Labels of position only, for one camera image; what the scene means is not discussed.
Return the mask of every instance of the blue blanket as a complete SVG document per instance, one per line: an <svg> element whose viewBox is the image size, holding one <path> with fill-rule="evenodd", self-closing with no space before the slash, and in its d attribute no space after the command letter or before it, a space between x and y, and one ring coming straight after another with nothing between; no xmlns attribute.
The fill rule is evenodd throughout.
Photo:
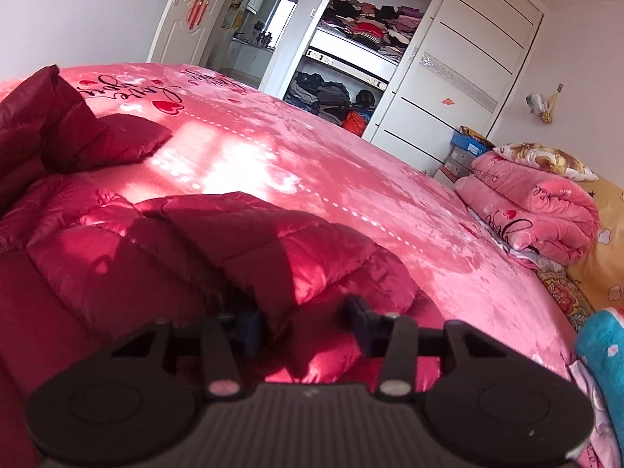
<svg viewBox="0 0 624 468"><path fill-rule="evenodd" d="M624 459L624 309L590 317L578 331L575 350L602 390Z"/></svg>

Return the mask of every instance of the floor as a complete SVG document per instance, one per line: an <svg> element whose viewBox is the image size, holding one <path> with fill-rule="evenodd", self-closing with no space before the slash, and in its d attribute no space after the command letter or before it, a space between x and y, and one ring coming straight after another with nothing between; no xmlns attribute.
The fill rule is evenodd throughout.
<svg viewBox="0 0 624 468"><path fill-rule="evenodd" d="M243 83L247 86L251 86L252 88L258 89L260 86L260 82L262 79L258 79L257 77L252 77L250 75L245 74L244 72L240 72L238 70L231 70L230 68L224 68L221 70L223 75L231 77L235 81L239 83Z"/></svg>

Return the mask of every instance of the folded pink blanket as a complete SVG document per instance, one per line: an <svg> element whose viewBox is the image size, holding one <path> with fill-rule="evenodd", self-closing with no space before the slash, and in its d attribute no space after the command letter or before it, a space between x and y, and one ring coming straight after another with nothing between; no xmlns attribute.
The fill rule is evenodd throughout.
<svg viewBox="0 0 624 468"><path fill-rule="evenodd" d="M488 152L456 191L514 250L536 250L566 266L598 232L594 200L578 184Z"/></svg>

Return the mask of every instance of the kitchen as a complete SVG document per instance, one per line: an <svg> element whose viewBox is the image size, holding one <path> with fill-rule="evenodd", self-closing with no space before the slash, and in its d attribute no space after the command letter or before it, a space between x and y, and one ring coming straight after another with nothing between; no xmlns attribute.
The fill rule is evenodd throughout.
<svg viewBox="0 0 624 468"><path fill-rule="evenodd" d="M233 0L222 23L233 35L221 64L212 68L258 88L297 1Z"/></svg>

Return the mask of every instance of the window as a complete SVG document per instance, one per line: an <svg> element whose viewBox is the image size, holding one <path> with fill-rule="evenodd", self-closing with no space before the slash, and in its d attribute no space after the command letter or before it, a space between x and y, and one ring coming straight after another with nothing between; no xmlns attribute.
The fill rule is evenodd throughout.
<svg viewBox="0 0 624 468"><path fill-rule="evenodd" d="M284 33L284 28L290 21L290 18L294 12L294 9L297 8L297 2L294 0L279 0L275 9L273 10L273 15L269 19L269 24L266 27L266 33L271 34L271 42L269 46L277 47L282 39L282 35Z"/></svg>

